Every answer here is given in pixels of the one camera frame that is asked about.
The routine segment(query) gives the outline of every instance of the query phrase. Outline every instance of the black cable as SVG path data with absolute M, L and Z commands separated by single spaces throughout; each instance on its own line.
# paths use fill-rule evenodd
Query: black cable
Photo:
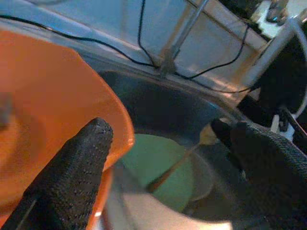
M 9 19 L 9 20 L 13 20 L 13 21 L 18 21 L 18 22 L 22 22 L 22 23 L 27 23 L 27 24 L 35 25 L 37 27 L 43 28 L 43 29 L 48 30 L 48 31 L 52 31 L 55 34 L 58 34 L 60 36 L 63 36 L 63 37 L 66 37 L 66 38 L 70 38 L 70 39 L 79 40 L 79 41 L 96 42 L 96 43 L 99 43 L 101 45 L 107 46 L 107 47 L 117 51 L 118 53 L 120 53 L 121 55 L 123 55 L 124 57 L 126 57 L 127 59 L 132 61 L 133 63 L 139 64 L 139 65 L 142 65 L 142 66 L 154 67 L 152 64 L 144 63 L 144 62 L 140 62 L 140 61 L 134 60 L 133 58 L 131 58 L 127 54 L 125 54 L 123 51 L 121 51 L 120 49 L 116 48 L 115 46 L 112 46 L 112 45 L 110 45 L 108 43 L 105 43 L 103 41 L 100 41 L 98 39 L 89 38 L 89 37 L 78 37 L 78 36 L 73 36 L 73 35 L 65 34 L 63 32 L 54 30 L 54 29 L 52 29 L 52 28 L 50 28 L 48 26 L 45 26 L 43 24 L 36 23 L 36 22 L 30 21 L 30 20 L 27 20 L 27 19 L 22 19 L 22 18 L 14 17 L 14 16 L 0 15 L 0 18 L 4 18 L 4 19 Z
M 243 36 L 243 39 L 242 39 L 241 47 L 240 47 L 240 49 L 239 49 L 238 54 L 236 55 L 236 57 L 235 57 L 233 60 L 231 60 L 231 61 L 229 61 L 229 62 L 227 62 L 227 63 L 221 64 L 221 65 L 217 65 L 217 66 L 211 67 L 211 68 L 209 68 L 209 69 L 206 69 L 206 70 L 204 70 L 204 71 L 202 71 L 202 72 L 200 72 L 200 73 L 198 73 L 198 74 L 195 74 L 195 75 L 193 75 L 193 76 L 191 76 L 191 77 L 186 77 L 186 76 L 184 76 L 184 75 L 182 75 L 182 74 L 180 74 L 180 73 L 176 73 L 176 74 L 177 74 L 178 76 L 180 76 L 181 78 L 183 78 L 183 79 L 186 79 L 186 80 L 190 79 L 190 80 L 191 80 L 191 79 L 196 78 L 196 77 L 198 77 L 199 75 L 204 74 L 204 73 L 206 73 L 206 72 L 209 72 L 209 71 L 211 71 L 211 70 L 213 70 L 213 69 L 217 69 L 217 68 L 220 68 L 220 67 L 223 67 L 223 66 L 228 66 L 228 65 L 234 63 L 234 62 L 240 57 L 240 55 L 241 55 L 241 53 L 242 53 L 242 50 L 243 50 L 243 47 L 244 47 L 244 44 L 245 44 L 245 40 L 246 40 L 246 37 L 247 37 L 247 34 L 248 34 L 248 29 L 249 29 L 249 25 L 247 24 L 246 30 L 245 30 L 245 33 L 244 33 L 244 36 Z
M 305 130 L 300 126 L 300 124 L 294 119 L 294 117 L 292 117 L 292 114 L 291 114 L 291 112 L 288 110 L 288 108 L 285 107 L 285 106 L 281 106 L 281 107 L 279 108 L 279 110 L 286 116 L 288 122 L 289 122 L 290 125 L 294 128 L 294 130 L 295 130 L 296 132 L 298 132 L 302 138 L 307 139 L 307 133 L 306 133 Z
M 147 50 L 142 46 L 141 44 L 141 37 L 142 37 L 142 28 L 143 28 L 143 17 L 144 17 L 144 9 L 145 9 L 146 0 L 142 0 L 142 7 L 141 7 L 141 14 L 140 14 L 140 21 L 139 21 L 139 31 L 138 31 L 138 44 L 139 47 L 145 52 L 151 63 L 153 64 L 154 68 L 158 68 L 153 61 L 153 58 L 150 56 L 150 54 L 147 52 Z
M 175 75 L 181 77 L 181 78 L 184 79 L 184 80 L 189 80 L 189 81 L 191 81 L 191 82 L 194 82 L 194 83 L 196 83 L 196 84 L 202 86 L 203 88 L 206 88 L 206 89 L 208 89 L 208 90 L 215 91 L 215 92 L 222 92 L 222 93 L 240 93 L 240 92 L 245 92 L 245 91 L 247 91 L 247 90 L 253 89 L 253 86 L 251 86 L 251 87 L 248 87 L 248 88 L 239 90 L 239 91 L 224 91 L 224 90 L 217 90 L 217 89 L 211 88 L 210 86 L 204 85 L 204 84 L 200 83 L 199 81 L 196 81 L 196 80 L 194 80 L 194 79 L 188 78 L 188 77 L 186 77 L 186 76 L 184 76 L 184 75 L 182 75 L 182 74 L 180 74 L 180 73 L 178 73 L 178 72 L 175 72 Z

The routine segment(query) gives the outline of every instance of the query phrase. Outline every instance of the white wall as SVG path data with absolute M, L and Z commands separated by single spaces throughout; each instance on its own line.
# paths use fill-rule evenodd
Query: white wall
M 72 35 L 95 37 L 115 45 L 137 60 L 148 61 L 137 46 L 140 8 L 141 0 L 67 0 L 46 7 L 38 7 L 24 0 L 0 2 L 2 14 L 37 21 Z M 208 8 L 212 11 L 219 10 L 212 4 Z M 193 10 L 185 0 L 147 0 L 143 45 L 150 53 L 161 57 L 163 49 L 176 40 Z M 230 24 L 242 37 L 245 31 L 242 23 Z M 230 61 L 236 56 L 240 44 L 240 40 L 201 14 L 176 62 L 180 71 L 191 74 Z M 227 88 L 228 82 L 239 83 L 238 79 L 244 74 L 244 68 L 251 65 L 255 54 L 251 46 L 245 46 L 234 64 L 216 69 L 199 79 L 223 88 Z

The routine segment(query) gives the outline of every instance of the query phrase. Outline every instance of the orange bowl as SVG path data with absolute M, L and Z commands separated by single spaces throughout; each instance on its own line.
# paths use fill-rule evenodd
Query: orange bowl
M 104 170 L 132 147 L 134 135 L 119 98 L 74 50 L 0 31 L 0 51 L 0 92 L 11 96 L 13 106 L 7 129 L 0 131 L 0 215 L 5 215 L 66 140 L 91 119 L 101 117 L 113 128 Z M 104 173 L 106 178 L 110 183 L 111 172 Z M 96 204 L 104 204 L 102 190 L 107 189 L 103 181 Z

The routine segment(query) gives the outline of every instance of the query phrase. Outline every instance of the black wire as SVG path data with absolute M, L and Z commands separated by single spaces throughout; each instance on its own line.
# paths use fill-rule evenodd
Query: black wire
M 221 65 L 217 65 L 217 66 L 211 67 L 211 68 L 209 68 L 209 69 L 206 69 L 206 70 L 204 70 L 204 71 L 202 71 L 202 72 L 200 72 L 200 73 L 198 73 L 198 74 L 195 74 L 195 75 L 193 75 L 193 76 L 191 76 L 191 77 L 186 77 L 186 76 L 184 76 L 184 75 L 182 75 L 182 74 L 180 74 L 180 73 L 176 73 L 176 74 L 177 74 L 178 76 L 180 76 L 181 78 L 183 78 L 183 79 L 186 79 L 186 80 L 190 79 L 190 80 L 191 80 L 191 79 L 196 78 L 196 77 L 198 77 L 199 75 L 204 74 L 204 73 L 206 73 L 206 72 L 209 72 L 209 71 L 211 71 L 211 70 L 213 70 L 213 69 L 217 69 L 217 68 L 220 68 L 220 67 L 223 67 L 223 66 L 228 66 L 228 65 L 234 63 L 234 62 L 240 57 L 240 55 L 241 55 L 241 53 L 242 53 L 242 50 L 243 50 L 243 47 L 244 47 L 244 44 L 245 44 L 245 40 L 246 40 L 246 37 L 247 37 L 247 34 L 248 34 L 248 29 L 249 29 L 249 25 L 246 26 L 246 30 L 245 30 L 245 33 L 244 33 L 244 36 L 243 36 L 243 39 L 242 39 L 241 47 L 240 47 L 240 49 L 239 49 L 238 54 L 236 55 L 236 57 L 235 57 L 233 60 L 231 60 L 231 61 L 229 61 L 229 62 L 227 62 L 227 63 L 221 64 Z
M 281 106 L 280 111 L 286 116 L 287 120 L 291 124 L 291 126 L 294 128 L 295 131 L 297 131 L 302 138 L 307 139 L 307 133 L 305 130 L 300 126 L 300 124 L 292 117 L 291 112 L 288 110 L 287 107 Z
M 145 52 L 145 54 L 147 55 L 147 57 L 149 58 L 149 60 L 153 64 L 153 67 L 157 69 L 158 67 L 156 66 L 155 62 L 153 61 L 153 58 L 150 56 L 150 54 L 147 52 L 147 50 L 141 44 L 145 4 L 146 4 L 146 0 L 142 0 L 140 22 L 139 22 L 139 31 L 138 31 L 138 44 L 139 44 L 139 47 Z
M 48 26 L 45 26 L 45 25 L 43 25 L 43 24 L 36 23 L 36 22 L 30 21 L 30 20 L 27 20 L 27 19 L 23 19 L 23 18 L 14 17 L 14 16 L 0 15 L 0 18 L 9 19 L 9 20 L 14 20 L 14 21 L 22 22 L 22 23 L 27 23 L 27 24 L 35 25 L 35 26 L 37 26 L 37 27 L 43 28 L 43 29 L 48 30 L 48 31 L 52 31 L 52 32 L 54 32 L 55 34 L 58 34 L 58 35 L 61 35 L 61 36 L 63 36 L 63 37 L 70 38 L 70 39 L 79 40 L 79 41 L 96 42 L 96 43 L 99 43 L 99 44 L 101 44 L 101 45 L 107 46 L 107 47 L 109 47 L 109 48 L 111 48 L 111 49 L 117 51 L 118 53 L 120 53 L 121 55 L 125 56 L 127 59 L 129 59 L 129 60 L 132 61 L 133 63 L 139 64 L 139 65 L 142 65 L 142 66 L 154 67 L 152 64 L 144 63 L 144 62 L 140 62 L 140 61 L 134 60 L 133 58 L 131 58 L 131 57 L 129 57 L 127 54 L 125 54 L 123 51 L 121 51 L 120 49 L 116 48 L 115 46 L 112 46 L 112 45 L 110 45 L 110 44 L 108 44 L 108 43 L 105 43 L 105 42 L 103 42 L 103 41 L 100 41 L 100 40 L 98 40 L 98 39 L 89 38 L 89 37 L 78 37 L 78 36 L 73 36 L 73 35 L 65 34 L 65 33 L 63 33 L 63 32 L 54 30 L 54 29 L 52 29 L 52 28 L 50 28 L 50 27 L 48 27 Z
M 142 15 L 143 13 L 141 13 L 141 18 L 140 18 L 140 26 L 139 26 L 139 36 L 138 36 L 138 40 L 140 41 L 141 40 L 141 34 L 142 34 Z M 9 20 L 13 20 L 13 21 L 18 21 L 18 22 L 22 22 L 22 23 L 27 23 L 27 24 L 31 24 L 31 25 L 34 25 L 34 26 L 37 26 L 37 27 L 40 27 L 40 28 L 43 28 L 45 30 L 48 30 L 48 31 L 51 31 L 51 32 L 54 32 L 55 34 L 58 34 L 58 35 L 61 35 L 63 37 L 66 37 L 66 38 L 70 38 L 70 39 L 74 39 L 74 40 L 80 40 L 80 41 L 89 41 L 89 42 L 96 42 L 96 43 L 99 43 L 99 44 L 102 44 L 104 46 L 107 46 L 115 51 L 117 51 L 118 53 L 120 53 L 121 55 L 123 55 L 124 57 L 126 57 L 127 59 L 129 59 L 130 61 L 132 61 L 133 63 L 136 63 L 136 64 L 139 64 L 139 65 L 143 65 L 143 66 L 150 66 L 150 67 L 154 67 L 154 68 L 157 68 L 156 65 L 154 64 L 149 64 L 149 63 L 143 63 L 143 62 L 139 62 L 139 61 L 136 61 L 134 60 L 133 58 L 129 57 L 127 54 L 125 54 L 124 52 L 122 52 L 120 49 L 108 44 L 108 43 L 105 43 L 105 42 L 102 42 L 98 39 L 94 39 L 94 38 L 88 38 L 88 37 L 78 37 L 78 36 L 73 36 L 73 35 L 69 35 L 69 34 L 65 34 L 63 32 L 60 32 L 60 31 L 57 31 L 57 30 L 54 30 L 48 26 L 45 26 L 43 24 L 40 24 L 40 23 L 36 23 L 36 22 L 33 22 L 33 21 L 30 21 L 30 20 L 27 20 L 27 19 L 22 19 L 22 18 L 19 18 L 19 17 L 14 17 L 14 16 L 9 16 L 9 15 L 0 15 L 0 18 L 3 18 L 3 19 L 9 19 Z M 144 51 L 145 53 L 148 55 L 148 57 L 151 59 L 150 55 L 147 53 L 147 51 L 144 49 L 144 47 L 140 46 Z M 244 91 L 247 91 L 249 89 L 251 89 L 251 87 L 249 88 L 246 88 L 246 89 L 243 89 L 243 90 L 240 90 L 240 91 L 235 91 L 235 92 L 229 92 L 229 91 L 223 91 L 223 90 L 216 90 L 216 89 L 213 89 L 209 86 L 206 86 L 198 81 L 195 81 L 193 79 L 190 79 L 184 75 L 181 75 L 180 73 L 175 73 L 176 75 L 182 77 L 183 79 L 186 79 L 186 80 L 189 80 L 189 81 L 192 81 L 208 90 L 211 90 L 211 91 L 215 91 L 215 92 L 222 92 L 222 93 L 240 93 L 240 92 L 244 92 Z

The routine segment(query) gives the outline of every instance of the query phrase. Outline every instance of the black object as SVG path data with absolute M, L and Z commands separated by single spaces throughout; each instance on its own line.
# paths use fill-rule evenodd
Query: black object
M 288 130 L 289 119 L 290 119 L 289 115 L 291 116 L 292 119 L 294 119 L 290 112 L 289 114 L 287 114 L 287 111 L 289 112 L 289 110 L 286 107 L 285 107 L 285 110 L 280 108 L 278 111 L 278 114 L 279 114 L 278 128 L 279 128 L 279 131 L 281 132 L 286 132 Z
M 231 140 L 270 226 L 306 229 L 307 157 L 286 138 L 254 123 L 238 123 Z
M 144 18 L 144 9 L 145 9 L 146 0 L 142 0 L 142 7 L 141 7 L 141 13 L 140 13 L 140 21 L 139 21 L 139 30 L 138 30 L 138 44 L 139 47 L 145 52 L 147 57 L 149 58 L 150 62 L 152 63 L 152 67 L 155 69 L 159 68 L 155 62 L 153 61 L 153 58 L 150 56 L 150 54 L 147 52 L 145 47 L 141 44 L 141 37 L 142 37 L 142 27 L 143 27 L 143 18 Z
M 233 151 L 232 143 L 230 139 L 230 132 L 232 127 L 226 122 L 216 118 L 211 122 L 211 128 L 214 131 L 216 137 L 226 146 L 229 150 Z
M 38 217 L 30 229 L 84 230 L 112 137 L 112 129 L 103 119 L 90 121 L 33 180 L 1 230 L 24 229 L 34 209 Z
M 252 122 L 271 127 L 274 113 L 267 108 L 261 107 L 259 102 L 251 96 L 246 95 L 237 108 Z

